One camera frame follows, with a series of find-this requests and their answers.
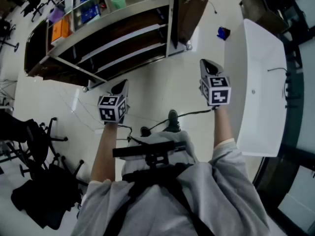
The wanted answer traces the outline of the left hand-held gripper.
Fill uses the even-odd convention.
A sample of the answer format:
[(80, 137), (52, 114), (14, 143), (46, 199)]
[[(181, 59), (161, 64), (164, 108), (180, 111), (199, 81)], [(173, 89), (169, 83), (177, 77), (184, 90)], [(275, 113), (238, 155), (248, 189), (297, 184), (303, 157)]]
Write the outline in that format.
[(127, 79), (118, 81), (98, 100), (100, 119), (106, 123), (122, 124), (124, 116), (129, 110), (127, 104), (129, 82)]

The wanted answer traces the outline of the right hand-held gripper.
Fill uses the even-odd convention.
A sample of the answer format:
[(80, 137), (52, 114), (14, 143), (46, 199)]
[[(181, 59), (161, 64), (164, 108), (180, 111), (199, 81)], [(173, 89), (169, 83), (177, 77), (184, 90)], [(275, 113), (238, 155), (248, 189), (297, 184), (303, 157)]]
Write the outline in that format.
[(223, 67), (211, 60), (201, 59), (200, 74), (199, 90), (208, 106), (228, 105), (231, 85), (229, 77), (223, 74)]

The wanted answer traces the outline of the steel serving cart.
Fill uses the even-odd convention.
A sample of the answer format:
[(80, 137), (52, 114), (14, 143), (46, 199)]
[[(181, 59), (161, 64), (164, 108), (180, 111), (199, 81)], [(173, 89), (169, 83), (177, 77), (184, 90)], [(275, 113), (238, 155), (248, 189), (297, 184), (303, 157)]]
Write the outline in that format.
[[(73, 0), (72, 34), (51, 44), (53, 23), (40, 22), (26, 42), (24, 72), (90, 91), (144, 65), (192, 49), (191, 37), (209, 0)], [(97, 4), (100, 19), (81, 23), (81, 9)]]

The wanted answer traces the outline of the orange box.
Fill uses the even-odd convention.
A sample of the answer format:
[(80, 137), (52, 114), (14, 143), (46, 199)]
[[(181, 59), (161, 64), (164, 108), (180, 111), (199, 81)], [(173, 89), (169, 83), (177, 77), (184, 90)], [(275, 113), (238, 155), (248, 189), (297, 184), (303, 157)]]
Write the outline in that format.
[(53, 25), (51, 44), (59, 45), (72, 34), (70, 23), (68, 20), (61, 19)]

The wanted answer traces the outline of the blue coffee packet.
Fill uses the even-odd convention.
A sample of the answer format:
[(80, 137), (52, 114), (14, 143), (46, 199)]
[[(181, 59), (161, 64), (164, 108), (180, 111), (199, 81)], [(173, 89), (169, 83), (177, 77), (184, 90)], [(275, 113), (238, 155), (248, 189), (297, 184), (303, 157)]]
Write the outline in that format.
[(97, 4), (90, 6), (89, 8), (82, 8), (81, 9), (81, 23), (87, 23), (95, 16), (100, 15), (100, 9)]

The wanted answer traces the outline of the person's left forearm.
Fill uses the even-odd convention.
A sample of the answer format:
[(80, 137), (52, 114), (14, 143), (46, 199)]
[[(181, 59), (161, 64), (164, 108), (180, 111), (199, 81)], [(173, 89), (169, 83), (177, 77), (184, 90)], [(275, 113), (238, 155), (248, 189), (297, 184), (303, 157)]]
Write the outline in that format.
[(113, 149), (116, 148), (117, 131), (117, 123), (107, 123), (105, 125), (93, 163), (91, 181), (115, 180), (116, 163), (113, 157)]

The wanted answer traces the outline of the person's right forearm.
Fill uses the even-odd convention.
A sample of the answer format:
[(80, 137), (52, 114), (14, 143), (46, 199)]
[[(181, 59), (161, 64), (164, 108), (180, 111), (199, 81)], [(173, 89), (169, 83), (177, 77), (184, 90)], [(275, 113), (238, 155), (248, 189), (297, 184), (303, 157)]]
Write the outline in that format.
[(214, 148), (220, 143), (233, 139), (228, 112), (225, 106), (218, 107), (215, 111)]

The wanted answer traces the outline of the white table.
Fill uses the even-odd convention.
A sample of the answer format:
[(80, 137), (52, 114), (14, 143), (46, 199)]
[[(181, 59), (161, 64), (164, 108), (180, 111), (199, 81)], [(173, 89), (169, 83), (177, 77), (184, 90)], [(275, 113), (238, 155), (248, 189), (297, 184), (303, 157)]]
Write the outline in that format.
[(227, 106), (243, 155), (276, 157), (286, 120), (286, 58), (283, 43), (245, 19), (225, 42), (224, 73), (231, 83)]

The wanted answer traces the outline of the person's right black shoe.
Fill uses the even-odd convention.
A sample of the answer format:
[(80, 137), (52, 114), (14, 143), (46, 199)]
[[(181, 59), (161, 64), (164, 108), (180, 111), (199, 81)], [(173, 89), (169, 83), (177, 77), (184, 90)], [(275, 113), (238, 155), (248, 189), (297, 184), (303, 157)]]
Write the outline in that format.
[(180, 124), (178, 122), (178, 114), (175, 110), (170, 110), (168, 114), (169, 124), (167, 127), (168, 132), (180, 132)]

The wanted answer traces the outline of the small blue object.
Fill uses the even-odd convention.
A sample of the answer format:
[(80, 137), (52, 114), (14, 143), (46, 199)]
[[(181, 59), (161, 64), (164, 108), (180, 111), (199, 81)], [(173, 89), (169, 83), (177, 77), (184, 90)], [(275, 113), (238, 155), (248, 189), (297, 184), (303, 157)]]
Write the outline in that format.
[(217, 37), (226, 40), (230, 36), (230, 30), (224, 27), (219, 27)]

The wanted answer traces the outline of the person's grey trousers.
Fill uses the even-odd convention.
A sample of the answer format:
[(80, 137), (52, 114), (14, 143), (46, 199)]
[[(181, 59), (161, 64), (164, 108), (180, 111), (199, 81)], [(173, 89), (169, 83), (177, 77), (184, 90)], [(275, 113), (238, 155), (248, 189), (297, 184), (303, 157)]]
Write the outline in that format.
[[(195, 164), (198, 161), (194, 153), (194, 146), (190, 140), (190, 137), (186, 131), (180, 131), (177, 133), (161, 131), (151, 134), (149, 137), (136, 137), (137, 140), (147, 144), (157, 144), (162, 142), (174, 141), (174, 142), (186, 142), (187, 146), (184, 151), (175, 152), (168, 156), (169, 164), (175, 165), (176, 163)], [(145, 157), (132, 157), (131, 159), (125, 159), (125, 163), (122, 168), (121, 175), (131, 174), (135, 171), (148, 170), (150, 167), (145, 162)]]

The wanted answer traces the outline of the black bathtub faucet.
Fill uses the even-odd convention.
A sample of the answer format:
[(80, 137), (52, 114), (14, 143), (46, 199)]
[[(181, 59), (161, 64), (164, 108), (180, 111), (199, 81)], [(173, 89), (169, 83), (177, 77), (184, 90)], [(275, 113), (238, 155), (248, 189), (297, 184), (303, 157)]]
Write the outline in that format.
[(292, 103), (292, 101), (301, 100), (301, 94), (294, 94), (292, 91), (291, 72), (283, 67), (272, 68), (268, 69), (267, 71), (271, 72), (276, 70), (283, 70), (285, 72), (285, 81), (283, 84), (281, 104), (284, 106), (285, 109), (300, 109), (301, 105), (299, 103)]

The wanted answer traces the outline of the brown cabinet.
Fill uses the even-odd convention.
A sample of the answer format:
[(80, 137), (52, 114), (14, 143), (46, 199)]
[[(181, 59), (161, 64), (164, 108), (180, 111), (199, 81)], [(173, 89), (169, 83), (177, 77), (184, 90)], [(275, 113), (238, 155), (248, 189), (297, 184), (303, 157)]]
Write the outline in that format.
[(241, 0), (239, 5), (243, 18), (255, 22), (273, 35), (289, 28), (284, 14), (284, 0)]

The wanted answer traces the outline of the person's grey sweatshirt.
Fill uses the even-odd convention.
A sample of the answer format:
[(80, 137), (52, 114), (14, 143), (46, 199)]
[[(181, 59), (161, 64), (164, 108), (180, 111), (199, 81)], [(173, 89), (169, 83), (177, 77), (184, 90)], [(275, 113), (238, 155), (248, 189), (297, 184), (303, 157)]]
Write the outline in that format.
[(190, 149), (170, 157), (184, 163), (175, 185), (189, 209), (165, 188), (146, 187), (129, 204), (133, 182), (91, 181), (71, 236), (269, 236), (267, 215), (233, 140), (209, 162)]

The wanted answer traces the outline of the black pole stand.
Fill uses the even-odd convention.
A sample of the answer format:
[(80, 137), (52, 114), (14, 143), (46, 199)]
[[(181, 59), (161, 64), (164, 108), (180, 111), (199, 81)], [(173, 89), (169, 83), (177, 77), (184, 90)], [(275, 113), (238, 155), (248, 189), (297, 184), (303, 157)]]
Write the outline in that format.
[(1, 51), (3, 45), (7, 45), (7, 46), (10, 46), (10, 47), (14, 48), (14, 52), (16, 52), (18, 50), (18, 48), (19, 48), (19, 42), (17, 44), (13, 45), (11, 43), (6, 42), (3, 39), (3, 40), (0, 40), (0, 51)]

